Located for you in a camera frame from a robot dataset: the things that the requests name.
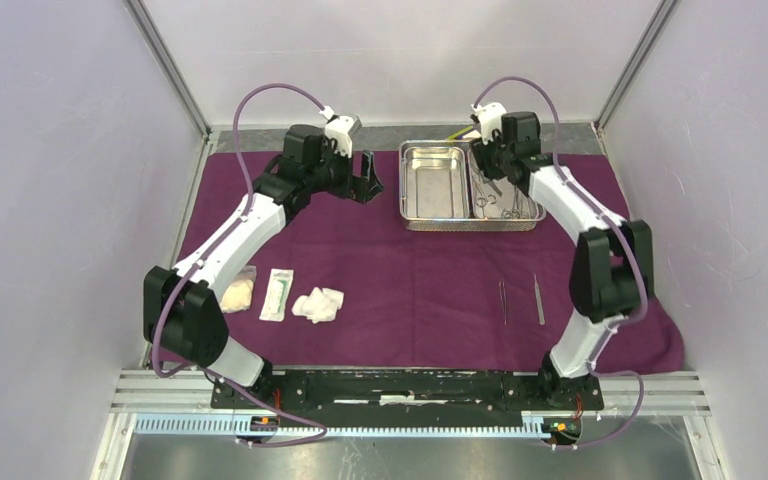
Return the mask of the metal mesh instrument tray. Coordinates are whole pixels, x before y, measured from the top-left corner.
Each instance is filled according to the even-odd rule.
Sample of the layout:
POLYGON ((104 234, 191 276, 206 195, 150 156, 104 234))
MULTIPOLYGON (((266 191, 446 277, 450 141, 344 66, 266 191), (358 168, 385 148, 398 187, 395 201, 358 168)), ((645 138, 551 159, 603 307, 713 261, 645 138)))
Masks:
POLYGON ((470 188, 470 168, 468 161, 468 154, 471 152, 470 142, 463 141, 450 141, 450 140, 409 140, 400 145, 399 148, 399 211, 405 227, 412 231, 434 231, 434 232, 524 232, 534 229, 540 221, 523 222, 523 221, 499 221, 499 220, 486 220, 478 219, 472 212, 472 198, 470 188), (465 163, 467 171, 467 195, 468 195, 468 217, 462 220, 445 220, 445 221, 430 221, 430 220, 409 220, 404 217, 403 199, 400 191, 400 177, 402 171, 402 154, 407 146, 422 145, 453 145, 455 147, 462 148, 465 153, 465 163))

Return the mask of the thin curved steel tweezers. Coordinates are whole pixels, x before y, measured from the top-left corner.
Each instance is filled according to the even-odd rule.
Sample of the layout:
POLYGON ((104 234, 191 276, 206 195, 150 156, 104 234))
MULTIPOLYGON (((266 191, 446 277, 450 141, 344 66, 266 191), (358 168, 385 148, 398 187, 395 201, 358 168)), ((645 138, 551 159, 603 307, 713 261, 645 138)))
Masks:
POLYGON ((501 303, 501 309, 502 309, 502 318, 503 318, 503 325, 508 325, 508 301, 507 301, 507 292, 506 292, 506 284, 503 280, 500 280, 498 283, 499 288, 499 297, 500 297, 500 303, 501 303))

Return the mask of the white gauze wad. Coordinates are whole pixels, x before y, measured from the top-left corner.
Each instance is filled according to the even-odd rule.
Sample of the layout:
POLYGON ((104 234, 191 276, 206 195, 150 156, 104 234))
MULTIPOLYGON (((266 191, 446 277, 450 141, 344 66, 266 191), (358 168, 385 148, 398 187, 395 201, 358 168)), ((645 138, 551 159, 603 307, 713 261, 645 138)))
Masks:
POLYGON ((345 293, 330 288, 315 287, 310 294, 300 295, 291 313, 313 324, 333 321, 344 303, 345 293))

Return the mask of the suture packet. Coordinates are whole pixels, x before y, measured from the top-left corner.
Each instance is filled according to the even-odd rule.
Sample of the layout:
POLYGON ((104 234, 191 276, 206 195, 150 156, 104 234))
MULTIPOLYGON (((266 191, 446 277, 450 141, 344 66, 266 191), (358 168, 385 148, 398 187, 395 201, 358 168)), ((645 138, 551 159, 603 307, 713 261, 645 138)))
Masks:
POLYGON ((272 269, 267 282, 264 302, 259 314, 261 321, 282 322, 285 318, 287 300, 294 280, 290 269, 272 269))

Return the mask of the steel forceps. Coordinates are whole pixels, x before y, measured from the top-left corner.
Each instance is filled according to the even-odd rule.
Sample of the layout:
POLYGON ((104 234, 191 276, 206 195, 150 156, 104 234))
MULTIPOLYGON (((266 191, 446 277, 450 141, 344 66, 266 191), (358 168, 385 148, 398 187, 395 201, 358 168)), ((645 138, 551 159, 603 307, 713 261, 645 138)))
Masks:
POLYGON ((546 320, 545 320, 545 312, 544 312, 544 306, 542 301, 541 288, 540 288, 539 279, 536 273, 533 274, 533 289, 534 289, 538 324, 540 326, 545 326, 546 320))

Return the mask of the steel needle holder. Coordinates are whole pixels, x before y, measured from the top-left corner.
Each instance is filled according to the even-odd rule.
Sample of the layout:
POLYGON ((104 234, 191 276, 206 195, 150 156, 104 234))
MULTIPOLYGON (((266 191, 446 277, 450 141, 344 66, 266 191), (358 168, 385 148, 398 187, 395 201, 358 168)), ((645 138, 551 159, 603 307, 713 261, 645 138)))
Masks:
POLYGON ((515 186, 500 187, 500 209, 503 219, 532 219, 534 216, 530 200, 515 186))

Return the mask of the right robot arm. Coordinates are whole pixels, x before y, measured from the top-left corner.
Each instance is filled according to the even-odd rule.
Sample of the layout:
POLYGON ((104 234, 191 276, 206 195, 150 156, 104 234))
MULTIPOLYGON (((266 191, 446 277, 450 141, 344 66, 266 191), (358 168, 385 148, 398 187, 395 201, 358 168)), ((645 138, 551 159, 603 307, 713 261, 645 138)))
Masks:
POLYGON ((562 408, 595 378, 599 356, 626 323, 641 320, 652 293, 652 231, 606 208, 541 150, 533 112, 509 112, 494 102, 471 116, 479 138, 470 143, 481 174, 507 180, 542 206, 575 244, 569 278, 573 310, 560 340, 545 354, 537 392, 562 408))

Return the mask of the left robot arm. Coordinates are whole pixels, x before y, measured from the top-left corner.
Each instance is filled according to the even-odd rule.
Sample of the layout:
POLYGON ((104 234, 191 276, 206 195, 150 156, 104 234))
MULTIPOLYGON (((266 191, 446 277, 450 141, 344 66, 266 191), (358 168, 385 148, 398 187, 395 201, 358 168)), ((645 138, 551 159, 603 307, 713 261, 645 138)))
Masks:
POLYGON ((268 240, 281 232, 313 195, 367 203, 382 192, 374 156, 361 156, 353 173, 354 116, 337 116, 324 127, 296 124, 285 133, 282 151, 258 175, 224 223, 172 268, 153 267, 143 282, 143 335, 152 353, 166 350, 236 385, 250 407, 274 394, 271 365, 234 340, 220 300, 234 277, 268 240))

